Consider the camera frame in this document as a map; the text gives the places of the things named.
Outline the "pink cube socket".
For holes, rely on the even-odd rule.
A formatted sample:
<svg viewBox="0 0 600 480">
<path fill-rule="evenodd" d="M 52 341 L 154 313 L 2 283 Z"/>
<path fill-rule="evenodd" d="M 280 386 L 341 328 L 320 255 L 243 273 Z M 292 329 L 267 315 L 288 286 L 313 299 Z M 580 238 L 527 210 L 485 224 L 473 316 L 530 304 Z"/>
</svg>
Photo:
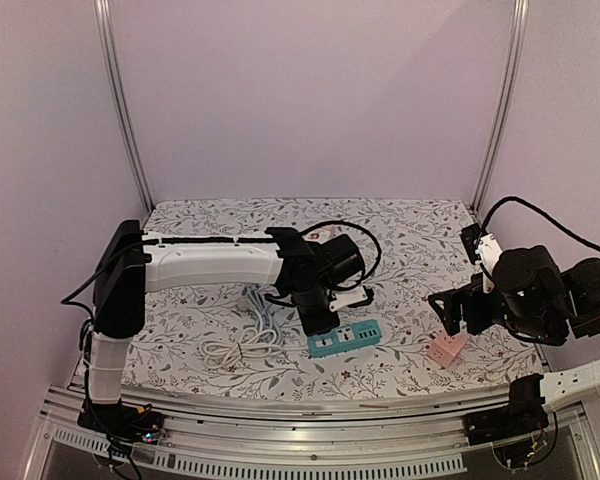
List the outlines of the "pink cube socket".
<svg viewBox="0 0 600 480">
<path fill-rule="evenodd" d="M 449 336 L 441 332 L 431 342 L 427 356 L 442 368 L 448 368 L 458 357 L 467 343 L 467 336 L 458 333 Z"/>
</svg>

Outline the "teal power strip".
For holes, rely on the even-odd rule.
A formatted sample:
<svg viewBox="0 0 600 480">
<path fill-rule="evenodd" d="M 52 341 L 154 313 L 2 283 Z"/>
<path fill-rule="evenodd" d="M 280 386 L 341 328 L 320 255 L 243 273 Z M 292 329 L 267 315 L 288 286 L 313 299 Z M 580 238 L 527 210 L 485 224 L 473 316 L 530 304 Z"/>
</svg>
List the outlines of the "teal power strip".
<svg viewBox="0 0 600 480">
<path fill-rule="evenodd" d="M 308 338 L 311 358 L 324 358 L 380 343 L 382 332 L 376 320 L 365 320 L 334 328 Z"/>
</svg>

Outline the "small pink charger plug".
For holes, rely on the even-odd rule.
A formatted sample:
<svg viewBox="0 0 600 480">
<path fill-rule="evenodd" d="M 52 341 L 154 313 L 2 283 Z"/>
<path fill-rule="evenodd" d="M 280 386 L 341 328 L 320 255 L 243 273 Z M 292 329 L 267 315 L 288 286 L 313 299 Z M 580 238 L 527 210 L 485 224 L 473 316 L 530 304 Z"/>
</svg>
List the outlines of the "small pink charger plug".
<svg viewBox="0 0 600 480">
<path fill-rule="evenodd" d="M 326 240 L 333 238 L 337 233 L 337 229 L 333 225 L 323 226 L 320 229 L 320 237 Z"/>
</svg>

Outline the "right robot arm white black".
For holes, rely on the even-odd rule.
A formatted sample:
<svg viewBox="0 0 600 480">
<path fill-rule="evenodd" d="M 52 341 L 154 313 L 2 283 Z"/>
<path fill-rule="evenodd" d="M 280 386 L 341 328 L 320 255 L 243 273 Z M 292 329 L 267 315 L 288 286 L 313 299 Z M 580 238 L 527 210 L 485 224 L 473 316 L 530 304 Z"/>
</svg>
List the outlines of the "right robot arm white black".
<svg viewBox="0 0 600 480">
<path fill-rule="evenodd" d="M 506 250 L 470 283 L 434 293 L 428 303 L 450 336 L 500 326 L 524 343 L 562 346 L 568 336 L 600 335 L 600 258 L 560 271 L 542 245 Z M 592 396 L 600 397 L 600 360 L 526 375 L 510 383 L 505 405 L 465 415 L 464 433 L 471 445 L 528 434 Z"/>
</svg>

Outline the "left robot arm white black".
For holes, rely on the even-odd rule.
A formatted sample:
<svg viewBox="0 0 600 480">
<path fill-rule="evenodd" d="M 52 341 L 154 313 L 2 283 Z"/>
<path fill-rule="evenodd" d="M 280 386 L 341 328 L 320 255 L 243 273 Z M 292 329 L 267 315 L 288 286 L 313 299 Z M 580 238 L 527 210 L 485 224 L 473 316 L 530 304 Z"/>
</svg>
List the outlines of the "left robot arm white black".
<svg viewBox="0 0 600 480">
<path fill-rule="evenodd" d="M 308 336 L 340 324 L 342 308 L 367 305 L 368 272 L 346 234 L 324 243 L 306 232 L 269 227 L 246 237 L 166 237 L 143 232 L 135 220 L 117 228 L 95 273 L 94 312 L 82 340 L 85 402 L 79 423 L 111 436 L 158 431 L 163 416 L 121 400 L 122 374 L 132 338 L 144 327 L 145 296 L 168 288 L 213 284 L 273 286 L 287 298 Z"/>
</svg>

